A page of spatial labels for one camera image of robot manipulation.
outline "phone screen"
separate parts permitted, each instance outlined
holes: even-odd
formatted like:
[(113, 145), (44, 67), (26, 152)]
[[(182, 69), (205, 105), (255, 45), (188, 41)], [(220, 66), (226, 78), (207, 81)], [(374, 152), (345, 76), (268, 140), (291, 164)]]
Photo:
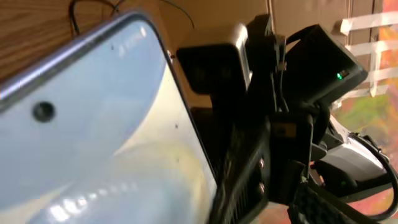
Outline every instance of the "phone screen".
[(46, 198), (29, 220), (81, 176), (153, 142), (188, 146), (214, 195), (211, 169), (148, 22), (129, 22), (87, 44), (95, 46), (54, 65), (52, 78), (0, 113), (0, 220), (10, 208)]

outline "smartphone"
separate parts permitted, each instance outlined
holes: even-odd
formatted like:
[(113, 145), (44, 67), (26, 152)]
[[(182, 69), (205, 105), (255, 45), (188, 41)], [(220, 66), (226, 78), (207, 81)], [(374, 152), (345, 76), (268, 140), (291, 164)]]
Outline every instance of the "smartphone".
[(203, 223), (216, 183), (154, 25), (121, 15), (0, 86), (0, 223)]

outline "black device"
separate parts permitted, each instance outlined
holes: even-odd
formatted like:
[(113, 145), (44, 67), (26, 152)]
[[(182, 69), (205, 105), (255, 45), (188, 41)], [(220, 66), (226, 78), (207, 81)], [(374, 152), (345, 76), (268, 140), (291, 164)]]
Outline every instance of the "black device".
[(260, 15), (247, 30), (232, 26), (245, 37), (238, 45), (203, 41), (230, 40), (233, 32), (195, 30), (190, 44), (177, 50), (190, 86), (213, 104), (192, 108), (218, 184), (209, 223), (248, 223), (269, 200), (288, 205), (292, 223), (374, 223), (317, 185), (310, 168), (328, 148), (343, 144), (329, 106), (363, 82), (367, 71), (320, 25), (286, 39), (270, 24), (269, 15)]

